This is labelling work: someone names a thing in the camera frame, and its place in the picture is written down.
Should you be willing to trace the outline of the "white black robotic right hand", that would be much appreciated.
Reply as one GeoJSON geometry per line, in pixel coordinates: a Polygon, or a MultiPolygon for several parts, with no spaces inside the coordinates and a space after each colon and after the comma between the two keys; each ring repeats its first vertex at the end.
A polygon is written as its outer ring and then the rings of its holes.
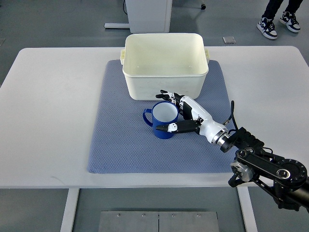
{"type": "Polygon", "coordinates": [[[214,121],[210,113],[191,97],[165,90],[161,90],[156,97],[174,104],[183,116],[183,121],[156,126],[157,130],[170,133],[196,132],[205,136],[209,143],[219,146],[222,146],[230,137],[228,129],[214,121]]]}

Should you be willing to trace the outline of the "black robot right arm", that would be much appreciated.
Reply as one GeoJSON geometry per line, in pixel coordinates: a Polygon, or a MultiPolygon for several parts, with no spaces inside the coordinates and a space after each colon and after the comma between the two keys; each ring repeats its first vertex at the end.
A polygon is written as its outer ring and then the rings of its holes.
{"type": "Polygon", "coordinates": [[[309,177],[305,165],[276,155],[264,145],[243,127],[228,131],[220,150],[226,153],[237,148],[229,185],[234,188],[252,182],[269,194],[279,209],[308,209],[309,177]]]}

